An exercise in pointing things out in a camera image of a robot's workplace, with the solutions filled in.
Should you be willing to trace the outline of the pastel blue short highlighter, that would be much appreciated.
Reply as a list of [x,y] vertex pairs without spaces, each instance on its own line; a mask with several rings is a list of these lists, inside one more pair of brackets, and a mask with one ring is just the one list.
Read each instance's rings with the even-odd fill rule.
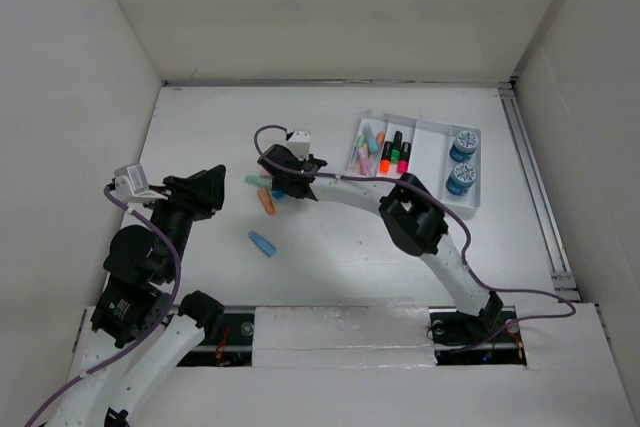
[[276,247],[258,232],[250,231],[248,238],[267,257],[273,257],[276,254]]

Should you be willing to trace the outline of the pastel purple highlighter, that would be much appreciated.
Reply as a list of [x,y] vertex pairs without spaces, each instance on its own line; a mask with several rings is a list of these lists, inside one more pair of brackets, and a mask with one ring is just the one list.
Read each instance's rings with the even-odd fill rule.
[[374,175],[374,169],[373,169],[370,155],[369,157],[364,157],[359,151],[358,151],[358,155],[359,155],[359,164],[360,164],[361,173],[364,176],[372,177]]

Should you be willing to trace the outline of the pastel green clear highlighter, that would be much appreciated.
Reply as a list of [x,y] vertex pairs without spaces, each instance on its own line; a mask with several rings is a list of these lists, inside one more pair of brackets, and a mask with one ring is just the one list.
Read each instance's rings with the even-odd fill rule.
[[364,136],[362,134],[358,135],[355,141],[353,153],[351,155],[351,159],[348,165],[348,170],[354,174],[361,174],[362,169],[360,165],[360,150],[364,144]]

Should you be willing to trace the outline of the pastel blue clear highlighter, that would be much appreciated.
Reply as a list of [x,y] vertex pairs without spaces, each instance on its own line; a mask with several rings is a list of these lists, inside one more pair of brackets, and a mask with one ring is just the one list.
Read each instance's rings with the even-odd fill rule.
[[370,154],[376,154],[379,151],[378,142],[376,140],[376,136],[373,133],[373,130],[369,123],[363,123],[362,127],[362,135],[364,137],[364,141],[368,147]]

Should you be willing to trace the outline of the black orange highlighter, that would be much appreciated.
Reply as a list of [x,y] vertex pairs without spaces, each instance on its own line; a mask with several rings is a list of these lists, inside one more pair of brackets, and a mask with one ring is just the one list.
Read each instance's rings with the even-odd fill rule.
[[391,168],[391,154],[393,150],[393,142],[385,141],[382,147],[382,154],[379,162],[379,172],[388,174]]

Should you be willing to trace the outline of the pastel orange clear highlighter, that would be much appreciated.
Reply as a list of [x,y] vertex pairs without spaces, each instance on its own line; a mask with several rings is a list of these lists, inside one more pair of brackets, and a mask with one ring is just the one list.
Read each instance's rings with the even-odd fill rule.
[[386,136],[386,134],[385,134],[384,131],[381,131],[376,135],[376,144],[377,144],[377,147],[379,149],[381,149],[383,147],[383,145],[384,145],[385,136]]

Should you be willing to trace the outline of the black green highlighter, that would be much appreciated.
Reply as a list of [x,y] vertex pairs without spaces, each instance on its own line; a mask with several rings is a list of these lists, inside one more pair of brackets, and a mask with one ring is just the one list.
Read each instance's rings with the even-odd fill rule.
[[403,133],[399,130],[396,130],[394,133],[391,155],[390,155],[390,160],[392,164],[397,164],[400,160],[402,143],[403,143]]

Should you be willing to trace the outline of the black pink highlighter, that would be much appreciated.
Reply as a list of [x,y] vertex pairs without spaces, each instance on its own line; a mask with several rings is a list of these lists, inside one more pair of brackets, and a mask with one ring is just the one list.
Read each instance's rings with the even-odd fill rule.
[[403,142],[400,150],[400,156],[397,164],[397,173],[402,175],[408,171],[409,160],[412,145],[409,142]]

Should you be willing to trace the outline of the blue tape roll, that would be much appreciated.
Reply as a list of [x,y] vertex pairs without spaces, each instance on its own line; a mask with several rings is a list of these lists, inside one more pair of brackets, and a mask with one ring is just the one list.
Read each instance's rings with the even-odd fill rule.
[[449,157],[457,163],[470,161],[480,145],[480,137],[473,131],[463,130],[454,137]]
[[478,178],[477,169],[468,162],[457,163],[451,170],[445,187],[454,196],[466,196]]

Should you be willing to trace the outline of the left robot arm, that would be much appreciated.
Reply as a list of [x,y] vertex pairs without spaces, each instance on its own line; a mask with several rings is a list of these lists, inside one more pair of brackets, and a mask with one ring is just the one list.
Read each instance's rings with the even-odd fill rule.
[[109,244],[107,283],[89,319],[79,373],[28,425],[57,403],[49,426],[129,426],[137,407],[193,347],[220,337],[223,304],[199,290],[181,302],[176,297],[193,224],[222,209],[225,176],[218,165],[152,186],[139,164],[115,170],[103,194],[138,222]]

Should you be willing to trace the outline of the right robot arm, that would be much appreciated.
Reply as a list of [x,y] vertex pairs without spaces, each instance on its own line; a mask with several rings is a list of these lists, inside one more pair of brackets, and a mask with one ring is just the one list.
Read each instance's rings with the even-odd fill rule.
[[429,267],[454,301],[454,329],[461,338],[453,345],[485,343],[499,331],[501,298],[465,265],[450,236],[445,207],[416,176],[324,172],[325,161],[312,156],[300,160],[280,144],[261,154],[258,163],[270,173],[273,186],[290,197],[339,203],[380,217],[393,244]]

